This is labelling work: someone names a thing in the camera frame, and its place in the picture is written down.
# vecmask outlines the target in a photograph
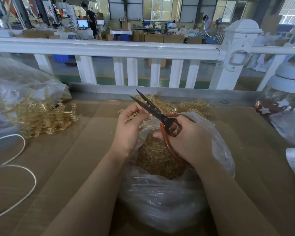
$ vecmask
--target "white screen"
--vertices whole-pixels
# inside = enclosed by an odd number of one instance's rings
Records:
[[[77,20],[78,21],[78,25],[80,28],[83,28],[83,26],[85,28],[88,28],[88,23],[87,23],[87,20]]]
[[[104,25],[104,20],[96,20],[97,25]]]

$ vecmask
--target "red scissor handle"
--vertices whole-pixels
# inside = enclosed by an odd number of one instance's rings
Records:
[[[193,121],[191,118],[189,118],[188,116],[186,115],[183,115],[183,114],[167,114],[166,116],[169,117],[169,118],[176,118],[177,116],[179,115],[182,115],[184,117],[186,117],[187,119],[189,119],[190,121],[192,122],[195,122]],[[160,124],[160,127],[161,127],[161,131],[162,131],[162,135],[163,135],[163,139],[164,139],[164,143],[165,143],[165,146],[166,148],[168,149],[169,153],[172,155],[172,157],[180,164],[182,165],[186,165],[187,162],[182,159],[178,154],[177,152],[173,149],[173,147],[171,146],[170,142],[169,142],[169,139],[168,139],[168,135],[167,135],[167,132],[165,130],[165,125],[164,123],[161,123]],[[177,135],[181,132],[182,130],[182,126],[179,126],[178,129],[177,129]],[[175,133],[171,133],[171,136],[175,137],[177,136]]]

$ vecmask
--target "hand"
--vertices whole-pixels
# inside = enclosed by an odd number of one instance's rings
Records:
[[[176,118],[182,126],[177,137],[168,136],[174,150],[193,167],[204,157],[212,156],[212,138],[210,133],[200,124],[193,123],[184,116]],[[153,133],[153,137],[163,140],[161,131]]]
[[[138,114],[132,120],[126,122],[126,119],[134,113]],[[138,142],[139,127],[148,117],[149,113],[137,103],[133,103],[127,107],[119,115],[115,138],[110,150],[124,159],[129,158]]]

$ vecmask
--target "scissor blade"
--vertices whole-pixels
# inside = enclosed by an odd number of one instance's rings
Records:
[[[142,108],[144,108],[146,111],[148,111],[150,114],[152,114],[154,117],[159,119],[160,121],[163,121],[163,114],[160,114],[156,110],[153,109],[153,107],[149,107],[147,104],[141,102],[140,100],[137,100],[136,98],[130,96],[137,104],[139,104]]]
[[[155,111],[157,111],[159,114],[162,114],[161,111],[147,98],[142,94],[139,90],[136,89],[136,91],[139,93],[139,95],[142,97],[144,101],[146,101],[147,105],[150,105],[154,107]]]

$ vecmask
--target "jar with white lid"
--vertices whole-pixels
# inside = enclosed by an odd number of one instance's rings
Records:
[[[270,115],[295,106],[295,63],[282,63],[271,76],[256,101],[257,112]]]

